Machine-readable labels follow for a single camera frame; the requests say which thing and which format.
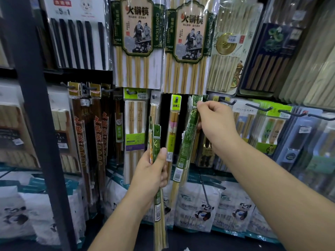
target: left hand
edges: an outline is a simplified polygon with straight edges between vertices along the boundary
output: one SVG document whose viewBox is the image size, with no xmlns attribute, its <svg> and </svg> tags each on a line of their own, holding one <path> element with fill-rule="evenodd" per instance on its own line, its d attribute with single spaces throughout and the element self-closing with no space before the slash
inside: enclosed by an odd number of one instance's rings
<svg viewBox="0 0 335 251">
<path fill-rule="evenodd" d="M 147 150 L 137 164 L 130 183 L 127 196 L 132 196 L 142 210 L 143 215 L 148 211 L 158 189 L 168 184 L 168 165 L 166 148 L 161 148 L 156 161 L 150 164 L 150 150 Z"/>
</svg>

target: forearm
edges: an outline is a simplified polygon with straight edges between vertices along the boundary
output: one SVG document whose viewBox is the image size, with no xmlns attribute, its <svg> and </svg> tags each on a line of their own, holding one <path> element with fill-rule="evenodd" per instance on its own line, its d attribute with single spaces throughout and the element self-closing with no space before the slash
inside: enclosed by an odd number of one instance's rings
<svg viewBox="0 0 335 251">
<path fill-rule="evenodd" d="M 242 139 L 218 151 L 287 250 L 333 247 L 334 203 Z"/>
<path fill-rule="evenodd" d="M 100 230 L 88 251 L 130 251 L 134 249 L 137 232 L 143 218 L 130 195 L 126 195 Z"/>
</svg>

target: hand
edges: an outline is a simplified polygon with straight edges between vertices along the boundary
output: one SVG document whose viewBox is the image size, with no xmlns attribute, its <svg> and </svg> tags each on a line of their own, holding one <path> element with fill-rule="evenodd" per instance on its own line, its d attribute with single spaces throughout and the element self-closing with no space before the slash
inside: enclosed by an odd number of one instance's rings
<svg viewBox="0 0 335 251">
<path fill-rule="evenodd" d="M 153 165 L 150 164 L 150 150 L 147 150 L 137 164 L 127 195 L 132 196 L 143 215 L 148 211 L 158 188 L 168 184 L 166 148 L 161 148 Z"/>
<path fill-rule="evenodd" d="M 232 109 L 217 101 L 198 101 L 197 108 L 201 119 L 198 129 L 202 129 L 212 143 L 215 154 L 223 158 L 225 146 L 241 140 L 236 131 Z"/>
</svg>

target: right hand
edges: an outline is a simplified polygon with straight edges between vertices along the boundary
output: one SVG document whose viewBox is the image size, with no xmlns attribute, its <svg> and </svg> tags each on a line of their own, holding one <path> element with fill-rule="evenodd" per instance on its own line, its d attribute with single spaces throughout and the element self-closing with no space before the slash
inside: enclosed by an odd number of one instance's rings
<svg viewBox="0 0 335 251">
<path fill-rule="evenodd" d="M 241 140 L 229 106 L 217 101 L 198 101 L 197 108 L 200 114 L 198 129 L 203 130 L 217 155 L 222 155 L 226 146 Z"/>
</svg>

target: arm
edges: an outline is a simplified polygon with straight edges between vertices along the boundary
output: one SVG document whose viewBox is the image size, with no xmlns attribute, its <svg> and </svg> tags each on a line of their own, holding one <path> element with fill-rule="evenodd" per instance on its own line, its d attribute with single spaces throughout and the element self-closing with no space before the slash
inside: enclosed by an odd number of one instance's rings
<svg viewBox="0 0 335 251">
<path fill-rule="evenodd" d="M 113 214 L 95 237 L 88 251 L 130 251 L 134 249 L 138 228 L 159 187 L 167 184 L 166 148 L 153 165 L 147 150 L 137 164 L 131 185 Z"/>
<path fill-rule="evenodd" d="M 230 107 L 198 102 L 203 132 L 287 250 L 333 250 L 335 204 L 236 132 Z"/>
</svg>

